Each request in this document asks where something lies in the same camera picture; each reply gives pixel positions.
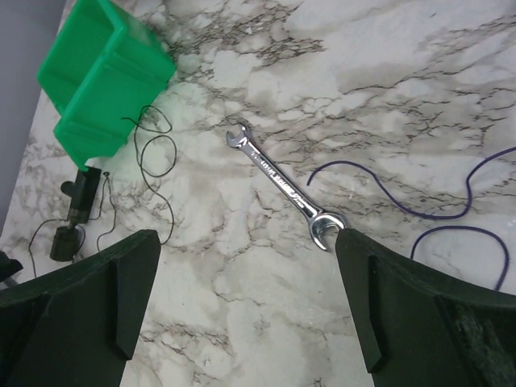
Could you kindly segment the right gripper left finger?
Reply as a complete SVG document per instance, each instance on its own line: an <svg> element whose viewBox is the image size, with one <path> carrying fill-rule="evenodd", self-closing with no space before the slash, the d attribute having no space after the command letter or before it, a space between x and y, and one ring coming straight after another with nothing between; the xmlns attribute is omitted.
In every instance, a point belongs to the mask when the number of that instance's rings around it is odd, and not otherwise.
<svg viewBox="0 0 516 387"><path fill-rule="evenodd" d="M140 230L76 264L1 292L3 386L118 386L160 259Z"/></svg>

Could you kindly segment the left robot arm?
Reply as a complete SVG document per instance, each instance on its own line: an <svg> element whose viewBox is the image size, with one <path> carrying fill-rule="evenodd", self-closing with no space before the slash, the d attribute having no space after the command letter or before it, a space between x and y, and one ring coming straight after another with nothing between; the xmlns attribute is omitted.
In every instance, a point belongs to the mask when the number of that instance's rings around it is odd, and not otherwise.
<svg viewBox="0 0 516 387"><path fill-rule="evenodd" d="M17 285L13 276L23 270L22 264L16 260L11 259L5 252L0 252L0 280L1 288L10 288Z"/></svg>

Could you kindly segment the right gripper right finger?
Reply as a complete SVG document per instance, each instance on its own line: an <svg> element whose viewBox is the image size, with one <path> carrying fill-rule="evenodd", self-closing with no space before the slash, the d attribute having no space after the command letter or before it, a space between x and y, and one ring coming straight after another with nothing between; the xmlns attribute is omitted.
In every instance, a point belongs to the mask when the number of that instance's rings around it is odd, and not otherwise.
<svg viewBox="0 0 516 387"><path fill-rule="evenodd" d="M515 297L410 260L351 228L335 243L376 386L513 386Z"/></svg>

